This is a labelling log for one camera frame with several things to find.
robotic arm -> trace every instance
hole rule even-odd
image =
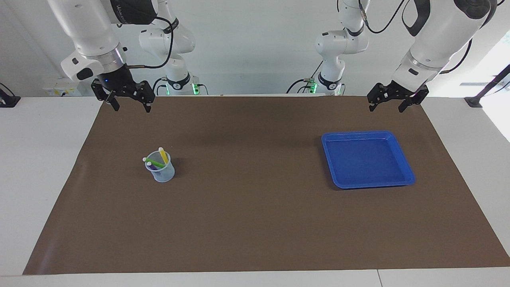
[[[451,57],[485,25],[496,11],[496,0],[414,0],[418,17],[408,26],[415,42],[393,73],[388,86],[377,83],[368,93],[370,111],[390,100],[403,100],[399,111],[419,105],[433,80]]]
[[[142,31],[139,37],[144,50],[161,60],[168,57],[170,36],[175,38],[175,53],[164,66],[171,87],[182,93],[189,93],[193,78],[186,64],[177,53],[191,52],[195,39],[191,32],[179,25],[171,12],[167,0],[48,0],[58,22],[72,39],[76,50],[61,65],[73,81],[82,81],[97,76],[91,85],[96,97],[106,101],[117,111],[119,104],[115,97],[130,97],[143,104],[150,112],[155,94],[147,81],[136,83],[128,66],[119,39],[112,24],[155,24],[159,29]]]
[[[196,88],[198,78],[188,71],[184,59],[178,55],[192,52],[195,49],[195,37],[191,31],[179,23],[168,0],[158,0],[158,10],[159,17],[172,23],[174,34],[172,54],[168,63],[163,67],[166,72],[166,77],[163,80],[167,82],[167,89],[172,95],[199,94],[200,91]],[[168,23],[158,19],[153,23],[159,28],[143,30],[138,38],[140,46],[146,52],[164,61],[168,56],[171,42]]]
[[[368,7],[370,0],[362,0]],[[358,0],[343,0],[340,7],[341,31],[328,31],[317,37],[315,49],[324,60],[322,71],[316,76],[317,92],[328,95],[338,94],[340,90],[345,62],[341,55],[361,53],[368,47],[368,35],[365,31]]]

purple marker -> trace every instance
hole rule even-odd
[[[146,163],[146,164],[147,164],[147,167],[148,167],[148,168],[150,168],[151,170],[153,170],[153,171],[157,171],[157,170],[158,170],[158,168],[157,168],[157,167],[155,167],[155,166],[152,164],[152,162],[148,162],[148,163]]]

blue tray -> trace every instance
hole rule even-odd
[[[327,133],[322,145],[339,188],[403,186],[416,180],[391,132]]]

brown table mat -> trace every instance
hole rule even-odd
[[[510,266],[419,106],[119,101],[101,107],[24,274]],[[333,185],[321,135],[365,130],[396,135],[416,184]],[[159,146],[176,169],[163,184],[141,162]]]

pen holder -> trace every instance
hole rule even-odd
[[[152,176],[154,176],[154,179],[157,182],[167,182],[170,179],[172,179],[173,176],[175,175],[175,169],[173,168],[170,155],[167,152],[165,152],[165,153],[166,153],[166,156],[168,157],[168,164],[165,165],[164,168],[158,168],[157,170],[151,170],[147,165],[145,165],[145,168],[148,171],[150,171],[150,173],[152,173]],[[159,153],[159,151],[155,151],[155,152],[149,154],[147,156],[147,158],[155,160],[155,161],[160,162],[162,164],[165,163],[165,161],[161,157],[161,154]]]

